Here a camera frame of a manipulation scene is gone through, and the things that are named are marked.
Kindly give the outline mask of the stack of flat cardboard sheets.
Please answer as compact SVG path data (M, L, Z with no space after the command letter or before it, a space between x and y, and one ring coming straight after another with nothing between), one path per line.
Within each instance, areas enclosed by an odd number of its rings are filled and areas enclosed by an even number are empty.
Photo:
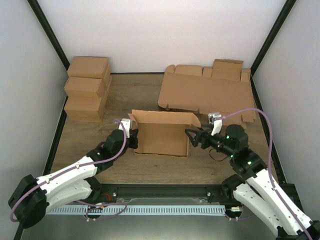
M224 125L256 120L250 83L250 70L242 68L240 81L211 78L212 67L200 65L169 65L162 80L157 104L163 109L189 111L208 115L219 112L226 116Z

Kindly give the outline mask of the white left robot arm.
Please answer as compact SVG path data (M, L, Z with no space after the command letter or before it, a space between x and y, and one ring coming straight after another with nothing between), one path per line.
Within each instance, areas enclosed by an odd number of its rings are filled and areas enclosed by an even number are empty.
M92 209L104 207L99 202L102 186L95 176L110 168L128 148L137 149L138 132L138 129L113 130L105 141L77 162L37 178L31 174L22 178L8 200L10 220L27 229L47 213L71 202Z

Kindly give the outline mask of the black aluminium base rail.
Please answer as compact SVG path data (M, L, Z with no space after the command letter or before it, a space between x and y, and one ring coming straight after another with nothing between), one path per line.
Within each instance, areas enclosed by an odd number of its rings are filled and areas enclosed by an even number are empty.
M117 198L197 198L209 202L236 202L224 194L220 184L102 184L96 199L115 202Z

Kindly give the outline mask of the upright cardboard sheet at back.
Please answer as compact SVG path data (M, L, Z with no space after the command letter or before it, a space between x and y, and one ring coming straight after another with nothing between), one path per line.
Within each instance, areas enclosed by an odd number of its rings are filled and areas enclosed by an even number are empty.
M211 78L239 82L243 63L243 60L215 59L212 66Z

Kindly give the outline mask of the left black frame post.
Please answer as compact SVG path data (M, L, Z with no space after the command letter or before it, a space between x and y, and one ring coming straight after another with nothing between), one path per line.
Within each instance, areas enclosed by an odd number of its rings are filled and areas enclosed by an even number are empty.
M34 15L36 16L38 22L40 23L42 29L44 30L48 40L50 41L52 47L54 48L57 56L59 57L61 63L63 64L64 68L68 70L70 66L70 62L61 47L45 13L43 12L39 2L37 0L27 0L29 6L31 7Z

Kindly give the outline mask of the black frame post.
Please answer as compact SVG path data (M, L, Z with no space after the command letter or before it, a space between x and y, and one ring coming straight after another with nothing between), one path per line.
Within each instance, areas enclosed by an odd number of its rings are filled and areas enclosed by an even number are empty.
M70 62L61 47L45 13L43 12L39 2L37 0L27 0L29 6L31 7L34 15L36 16L38 22L40 23L42 29L44 30L48 40L50 41L52 47L54 48L57 56L59 57L61 63L63 64L64 68L68 70L70 66Z
M275 22L274 22L274 24L271 27L266 39L264 40L262 47L260 48L255 60L252 63L252 66L250 68L252 76L258 70L260 64L262 63L269 48L271 47L273 41L275 40L276 36L278 35L280 29L282 28L283 24L285 23L287 17L289 16L289 14L290 14L290 12L296 2L297 2L297 0L286 0L285 1L283 7L281 8L281 10L280 10Z

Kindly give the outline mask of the right black frame post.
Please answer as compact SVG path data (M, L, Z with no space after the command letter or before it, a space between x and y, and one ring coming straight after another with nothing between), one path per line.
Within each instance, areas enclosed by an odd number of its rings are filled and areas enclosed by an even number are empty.
M255 60L252 63L252 66L250 68L252 76L258 70L260 64L262 63L269 48L271 47L273 41L275 40L276 36L278 35L280 29L282 28L283 24L285 23L287 17L289 16L289 14L290 14L290 12L296 2L297 2L297 0L286 0L285 1L283 7L281 8L281 10L280 10L275 22L274 22L274 24L271 27L266 39L264 40L262 47L260 48Z

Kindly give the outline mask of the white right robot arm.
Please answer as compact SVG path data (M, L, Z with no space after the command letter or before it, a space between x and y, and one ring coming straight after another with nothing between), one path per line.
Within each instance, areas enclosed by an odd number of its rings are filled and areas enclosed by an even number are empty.
M194 147L209 147L230 158L235 174L222 182L223 198L244 204L278 240L318 240L320 222L311 220L269 174L265 162L249 148L241 125L227 126L225 135L186 129Z

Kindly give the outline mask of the cardboard box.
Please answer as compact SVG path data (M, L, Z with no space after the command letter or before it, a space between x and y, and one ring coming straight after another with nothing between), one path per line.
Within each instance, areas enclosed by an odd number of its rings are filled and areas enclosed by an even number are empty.
M104 118L107 98L107 91L99 98L70 96L64 111L71 121L100 123Z
M69 97L102 98L109 86L109 80L89 77L69 77L64 90Z
M185 129L201 127L198 117L191 112L135 110L128 114L138 129L140 155L187 157L189 138Z
M107 71L107 57L75 56L67 70L69 77L102 79Z

